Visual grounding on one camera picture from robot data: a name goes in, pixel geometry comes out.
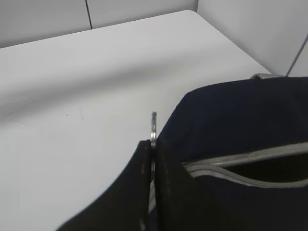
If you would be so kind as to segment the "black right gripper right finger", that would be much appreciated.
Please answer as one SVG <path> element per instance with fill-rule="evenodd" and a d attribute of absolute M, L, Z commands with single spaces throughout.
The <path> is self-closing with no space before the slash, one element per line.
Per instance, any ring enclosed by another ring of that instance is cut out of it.
<path fill-rule="evenodd" d="M 214 231 L 216 205 L 165 141 L 155 151 L 155 189 L 161 231 Z"/>

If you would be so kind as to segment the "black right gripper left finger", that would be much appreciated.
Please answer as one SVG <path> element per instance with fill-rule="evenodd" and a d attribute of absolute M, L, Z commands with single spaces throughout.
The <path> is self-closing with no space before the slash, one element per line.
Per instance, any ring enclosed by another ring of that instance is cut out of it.
<path fill-rule="evenodd" d="M 151 143 L 140 141 L 117 179 L 60 231 L 145 231 L 151 182 Z"/>

